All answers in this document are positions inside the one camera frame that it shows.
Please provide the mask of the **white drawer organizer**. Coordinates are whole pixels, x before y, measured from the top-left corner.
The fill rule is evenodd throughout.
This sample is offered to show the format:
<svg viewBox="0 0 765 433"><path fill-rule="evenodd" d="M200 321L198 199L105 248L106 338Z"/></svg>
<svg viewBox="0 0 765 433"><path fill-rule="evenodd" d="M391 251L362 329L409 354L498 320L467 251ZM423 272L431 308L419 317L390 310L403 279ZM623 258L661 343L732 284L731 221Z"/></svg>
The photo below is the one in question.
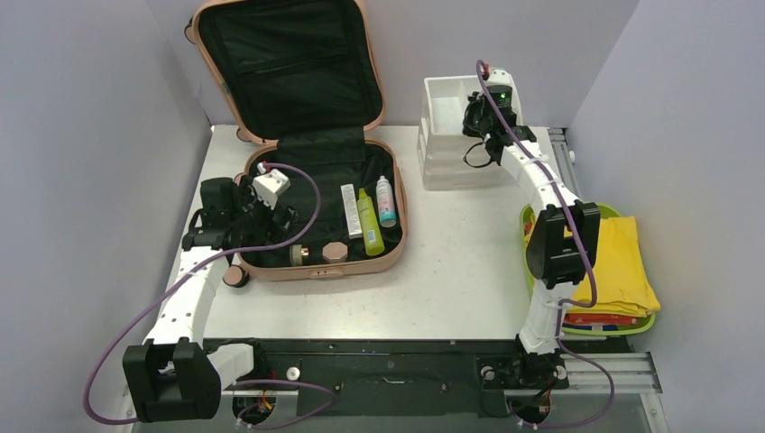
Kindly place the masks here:
<svg viewBox="0 0 765 433"><path fill-rule="evenodd" d="M422 88L418 157L423 188L430 191L490 189L513 185L505 170L487 160L480 141L463 134L468 97L479 91L474 75L425 78Z"/></svg>

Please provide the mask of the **pink hard-shell suitcase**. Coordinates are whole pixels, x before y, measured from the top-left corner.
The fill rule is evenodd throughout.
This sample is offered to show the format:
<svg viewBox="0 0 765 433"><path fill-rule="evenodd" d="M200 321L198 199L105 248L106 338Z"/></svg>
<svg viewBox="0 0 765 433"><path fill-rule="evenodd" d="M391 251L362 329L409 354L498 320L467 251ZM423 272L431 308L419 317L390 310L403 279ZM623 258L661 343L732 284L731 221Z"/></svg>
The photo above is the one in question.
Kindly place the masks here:
<svg viewBox="0 0 765 433"><path fill-rule="evenodd" d="M243 244L224 282L333 278L382 272L400 258L410 225L406 189L393 149L368 132L384 117L383 88L357 1L214 1L185 30L206 62L238 124L237 137L255 144L242 173L278 169L290 179L279 203L299 214L286 239ZM368 257L350 239L340 187L353 184L376 198L377 180L392 184L398 222L381 227L384 252ZM348 245L344 263L326 263L322 248ZM290 265L292 244L309 263Z"/></svg>

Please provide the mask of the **green plastic tray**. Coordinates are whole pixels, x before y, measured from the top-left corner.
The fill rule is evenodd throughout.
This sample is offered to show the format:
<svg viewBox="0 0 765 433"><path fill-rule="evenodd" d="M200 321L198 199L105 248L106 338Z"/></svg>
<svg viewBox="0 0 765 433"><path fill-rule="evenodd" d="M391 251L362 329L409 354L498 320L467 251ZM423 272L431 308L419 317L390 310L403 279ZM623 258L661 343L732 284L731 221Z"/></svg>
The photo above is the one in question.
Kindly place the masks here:
<svg viewBox="0 0 765 433"><path fill-rule="evenodd" d="M598 207L600 208L601 218L603 220L611 217L622 217L622 214L615 208L604 204L604 203L598 203ZM527 205L525 206L521 213L520 213L520 221L521 221L521 234L527 235L529 231L526 230L526 225L531 224L535 222L536 220L536 214L534 214L533 209ZM521 258L524 261L524 270L525 270L525 279L527 283L527 289L528 293L531 297L533 292L533 286L534 286L534 279L532 275L530 274L528 270L528 265L526 264L525 260L525 250L526 250L526 241L523 241L522 248L523 250L521 254ZM627 326L627 327L619 327L620 330L617 332L588 332L584 331L584 327L571 327L567 325L563 325L563 331L566 333L566 335L577 335L577 336L586 336L586 337L611 337L611 336L629 336L629 335L636 335L642 332L647 331L650 329L654 322L656 321L656 317L653 314L649 314L648 316L644 318L638 318L639 322L637 325L633 326Z"/></svg>

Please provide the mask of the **yellow packet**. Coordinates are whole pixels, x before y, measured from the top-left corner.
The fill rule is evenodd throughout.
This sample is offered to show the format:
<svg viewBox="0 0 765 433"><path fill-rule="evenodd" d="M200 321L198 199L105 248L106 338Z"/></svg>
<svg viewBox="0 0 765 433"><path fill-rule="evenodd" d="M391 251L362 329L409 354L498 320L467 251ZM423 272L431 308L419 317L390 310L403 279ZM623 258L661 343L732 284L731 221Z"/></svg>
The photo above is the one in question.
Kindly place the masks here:
<svg viewBox="0 0 765 433"><path fill-rule="evenodd" d="M568 317L601 314L645 318L661 309L643 266L637 223L632 216L601 220L594 277L596 304L589 309L571 306Z"/></svg>

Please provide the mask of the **red garment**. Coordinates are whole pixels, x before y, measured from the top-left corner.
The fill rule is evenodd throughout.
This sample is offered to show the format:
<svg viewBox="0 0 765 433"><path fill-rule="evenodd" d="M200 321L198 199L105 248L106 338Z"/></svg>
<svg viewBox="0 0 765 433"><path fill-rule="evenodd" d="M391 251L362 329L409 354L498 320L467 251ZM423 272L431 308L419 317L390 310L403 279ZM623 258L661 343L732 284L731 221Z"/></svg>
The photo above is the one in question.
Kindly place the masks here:
<svg viewBox="0 0 765 433"><path fill-rule="evenodd" d="M639 319L614 314L569 313L563 322L571 327L627 327L637 325Z"/></svg>

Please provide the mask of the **blue cloth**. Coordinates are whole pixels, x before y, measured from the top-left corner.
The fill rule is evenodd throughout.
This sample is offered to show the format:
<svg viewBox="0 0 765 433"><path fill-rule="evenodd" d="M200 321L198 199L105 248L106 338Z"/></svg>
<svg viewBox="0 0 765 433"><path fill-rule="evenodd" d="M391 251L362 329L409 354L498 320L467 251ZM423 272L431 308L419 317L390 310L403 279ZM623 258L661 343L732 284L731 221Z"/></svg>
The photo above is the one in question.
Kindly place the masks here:
<svg viewBox="0 0 765 433"><path fill-rule="evenodd" d="M588 332L617 332L619 330L620 328L616 325L584 327L584 331Z"/></svg>

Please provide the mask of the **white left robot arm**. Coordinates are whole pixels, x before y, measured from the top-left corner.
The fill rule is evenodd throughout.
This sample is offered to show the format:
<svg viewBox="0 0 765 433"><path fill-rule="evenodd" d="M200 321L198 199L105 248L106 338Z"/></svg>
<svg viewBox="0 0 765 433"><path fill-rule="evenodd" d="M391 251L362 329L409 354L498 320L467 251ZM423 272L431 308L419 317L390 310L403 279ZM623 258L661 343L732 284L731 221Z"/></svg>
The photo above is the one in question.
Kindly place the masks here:
<svg viewBox="0 0 765 433"><path fill-rule="evenodd" d="M181 241L180 287L163 301L155 325L141 345L123 355L125 379L142 423L211 419L222 391L238 380L257 388L268 379L269 363L253 340L227 343L209 353L203 334L217 288L230 258L220 251L243 244L278 243L297 220L278 198L289 186L271 174L205 180L202 206Z"/></svg>

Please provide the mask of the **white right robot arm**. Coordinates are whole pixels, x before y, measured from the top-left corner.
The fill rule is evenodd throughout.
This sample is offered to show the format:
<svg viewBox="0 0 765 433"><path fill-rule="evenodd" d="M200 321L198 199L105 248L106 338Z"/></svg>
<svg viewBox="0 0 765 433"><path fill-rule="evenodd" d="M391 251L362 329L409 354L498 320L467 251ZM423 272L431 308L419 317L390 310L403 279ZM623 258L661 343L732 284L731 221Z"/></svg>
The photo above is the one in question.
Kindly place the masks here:
<svg viewBox="0 0 765 433"><path fill-rule="evenodd" d="M600 209L572 193L552 171L536 139L511 120L512 89L484 86L468 98L463 132L481 139L489 161L510 173L536 215L525 248L533 279L528 316L516 337L510 377L522 387L554 382L563 317L583 279L593 279Z"/></svg>

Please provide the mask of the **small round gold-rim jar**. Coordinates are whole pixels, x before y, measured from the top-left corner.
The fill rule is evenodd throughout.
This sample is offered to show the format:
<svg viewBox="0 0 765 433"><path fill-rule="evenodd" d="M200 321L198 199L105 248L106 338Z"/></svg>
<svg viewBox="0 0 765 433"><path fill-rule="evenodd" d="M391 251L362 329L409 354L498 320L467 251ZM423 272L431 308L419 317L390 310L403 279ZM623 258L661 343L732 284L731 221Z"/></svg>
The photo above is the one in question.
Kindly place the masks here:
<svg viewBox="0 0 765 433"><path fill-rule="evenodd" d="M309 263L310 250L304 244L292 244L289 249L290 265L300 267Z"/></svg>

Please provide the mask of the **pink octagonal lid jar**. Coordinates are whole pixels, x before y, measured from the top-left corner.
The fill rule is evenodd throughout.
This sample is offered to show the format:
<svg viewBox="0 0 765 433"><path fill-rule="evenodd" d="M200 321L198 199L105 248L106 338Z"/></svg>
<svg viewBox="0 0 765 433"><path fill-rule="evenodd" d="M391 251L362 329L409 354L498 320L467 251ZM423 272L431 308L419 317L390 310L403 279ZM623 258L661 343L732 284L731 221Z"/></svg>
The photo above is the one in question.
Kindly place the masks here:
<svg viewBox="0 0 765 433"><path fill-rule="evenodd" d="M322 258L326 263L344 263L348 259L348 245L335 241L326 244L322 248Z"/></svg>

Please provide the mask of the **white cosmetic tube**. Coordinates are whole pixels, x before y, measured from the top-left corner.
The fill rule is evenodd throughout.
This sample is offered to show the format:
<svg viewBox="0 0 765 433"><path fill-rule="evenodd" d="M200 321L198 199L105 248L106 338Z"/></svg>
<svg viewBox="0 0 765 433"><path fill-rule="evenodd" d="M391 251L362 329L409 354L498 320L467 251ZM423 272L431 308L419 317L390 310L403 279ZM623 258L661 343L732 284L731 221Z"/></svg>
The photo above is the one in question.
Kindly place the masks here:
<svg viewBox="0 0 765 433"><path fill-rule="evenodd" d="M348 237L357 239L363 236L363 228L357 207L357 198L353 184L344 184L340 187L343 206L346 217Z"/></svg>

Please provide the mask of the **yellow-green spray bottle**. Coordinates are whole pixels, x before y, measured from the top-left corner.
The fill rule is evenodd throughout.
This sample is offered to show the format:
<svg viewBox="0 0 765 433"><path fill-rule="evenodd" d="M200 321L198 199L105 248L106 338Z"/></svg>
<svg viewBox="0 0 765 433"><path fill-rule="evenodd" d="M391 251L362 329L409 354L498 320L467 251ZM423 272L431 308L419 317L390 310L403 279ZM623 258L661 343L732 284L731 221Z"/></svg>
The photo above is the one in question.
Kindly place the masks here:
<svg viewBox="0 0 765 433"><path fill-rule="evenodd" d="M384 252L384 241L375 214L372 199L364 188L359 189L357 209L363 231L364 250L368 257L374 257Z"/></svg>

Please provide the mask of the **small white pink bottle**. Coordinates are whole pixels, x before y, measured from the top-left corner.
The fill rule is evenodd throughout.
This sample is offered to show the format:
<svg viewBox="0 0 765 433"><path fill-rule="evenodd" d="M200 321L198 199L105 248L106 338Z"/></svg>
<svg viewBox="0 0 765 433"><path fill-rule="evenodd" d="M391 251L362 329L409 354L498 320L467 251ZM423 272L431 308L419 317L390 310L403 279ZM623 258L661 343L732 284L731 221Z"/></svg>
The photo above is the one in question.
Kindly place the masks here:
<svg viewBox="0 0 765 433"><path fill-rule="evenodd" d="M395 208L393 187L384 175L381 175L377 180L375 194L380 227L395 227L398 222L398 218Z"/></svg>

